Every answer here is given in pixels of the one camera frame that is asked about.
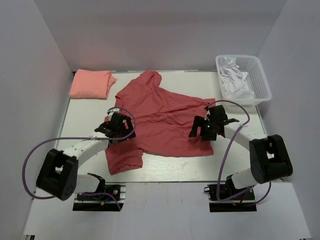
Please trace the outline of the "white plastic basket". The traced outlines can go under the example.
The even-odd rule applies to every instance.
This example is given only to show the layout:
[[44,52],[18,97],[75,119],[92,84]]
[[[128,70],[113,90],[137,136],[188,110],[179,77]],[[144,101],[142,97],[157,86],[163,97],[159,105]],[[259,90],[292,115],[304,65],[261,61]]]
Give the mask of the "white plastic basket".
[[[239,70],[241,72],[248,72],[248,77],[246,78],[245,82],[248,85],[249,89],[254,92],[253,99],[230,99],[225,96],[225,94],[223,93],[221,73],[218,66],[219,61],[223,57],[236,58],[236,64],[239,65]],[[252,55],[226,54],[217,56],[215,58],[215,62],[223,100],[233,101],[242,106],[257,106],[262,102],[267,102],[272,99],[272,94],[266,75],[264,73],[261,62],[257,57]]]

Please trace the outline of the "red t-shirt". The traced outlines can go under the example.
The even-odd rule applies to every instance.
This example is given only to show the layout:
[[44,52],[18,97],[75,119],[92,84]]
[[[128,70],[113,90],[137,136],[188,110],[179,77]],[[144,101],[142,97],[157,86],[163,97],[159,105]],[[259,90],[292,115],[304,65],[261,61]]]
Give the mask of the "red t-shirt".
[[205,116],[213,98],[202,99],[170,92],[160,87],[161,75],[147,70],[115,96],[115,106],[129,110],[136,122],[134,138],[105,150],[108,170],[115,175],[143,166],[143,153],[163,157],[213,155],[209,141],[189,137],[195,116]]

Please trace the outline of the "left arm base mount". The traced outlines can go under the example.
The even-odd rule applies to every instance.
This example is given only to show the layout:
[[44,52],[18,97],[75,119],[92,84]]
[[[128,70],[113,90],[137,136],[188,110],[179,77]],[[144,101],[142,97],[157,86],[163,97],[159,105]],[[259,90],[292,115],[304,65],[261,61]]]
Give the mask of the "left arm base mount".
[[124,183],[108,183],[104,194],[89,195],[78,193],[74,197],[74,212],[120,212],[125,203],[126,185]]

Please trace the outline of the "folded salmon t-shirt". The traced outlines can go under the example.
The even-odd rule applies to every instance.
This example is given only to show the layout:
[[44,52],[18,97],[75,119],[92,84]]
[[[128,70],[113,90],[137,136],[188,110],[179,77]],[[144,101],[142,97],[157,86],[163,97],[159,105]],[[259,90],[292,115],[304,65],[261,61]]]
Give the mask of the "folded salmon t-shirt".
[[79,68],[74,75],[69,97],[71,99],[106,100],[115,83],[116,79],[110,71],[91,71]]

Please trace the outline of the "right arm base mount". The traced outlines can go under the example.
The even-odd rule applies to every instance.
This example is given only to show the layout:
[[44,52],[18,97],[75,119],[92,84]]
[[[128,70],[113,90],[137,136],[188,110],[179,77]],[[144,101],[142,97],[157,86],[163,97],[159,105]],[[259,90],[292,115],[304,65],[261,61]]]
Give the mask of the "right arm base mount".
[[244,213],[256,212],[256,198],[252,189],[231,189],[222,183],[219,185],[219,199],[217,198],[217,184],[208,184],[203,192],[208,195],[210,213]]

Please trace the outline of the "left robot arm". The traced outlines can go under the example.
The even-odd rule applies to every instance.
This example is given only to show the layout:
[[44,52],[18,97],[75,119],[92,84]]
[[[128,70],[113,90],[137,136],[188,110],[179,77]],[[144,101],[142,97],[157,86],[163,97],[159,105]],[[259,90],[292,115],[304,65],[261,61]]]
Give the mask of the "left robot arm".
[[78,169],[93,156],[136,136],[136,120],[132,115],[113,112],[109,120],[100,124],[89,137],[63,150],[51,149],[44,159],[36,179],[36,186],[65,201],[72,194],[93,197],[96,200],[108,195],[106,181],[94,173],[79,174]]

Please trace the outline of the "white crumpled t-shirt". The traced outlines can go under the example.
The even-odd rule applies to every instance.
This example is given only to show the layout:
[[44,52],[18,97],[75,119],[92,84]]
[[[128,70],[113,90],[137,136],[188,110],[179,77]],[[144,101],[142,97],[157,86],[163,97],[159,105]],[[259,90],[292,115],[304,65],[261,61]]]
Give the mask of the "white crumpled t-shirt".
[[240,71],[236,57],[222,57],[218,62],[222,92],[228,99],[253,99],[254,92],[246,84],[248,72]]

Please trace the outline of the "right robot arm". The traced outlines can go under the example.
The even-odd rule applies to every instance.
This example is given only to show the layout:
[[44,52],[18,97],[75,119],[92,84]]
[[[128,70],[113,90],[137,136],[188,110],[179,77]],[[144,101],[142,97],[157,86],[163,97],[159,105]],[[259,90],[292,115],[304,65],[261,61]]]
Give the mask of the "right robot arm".
[[249,151],[249,168],[228,176],[224,184],[217,185],[229,198],[236,200],[250,187],[293,174],[293,166],[280,135],[249,131],[245,123],[228,118],[222,105],[206,107],[206,111],[205,117],[194,117],[189,137],[200,136],[204,141],[215,141],[218,136],[222,136],[229,139],[227,152],[230,151],[232,143],[237,143]]

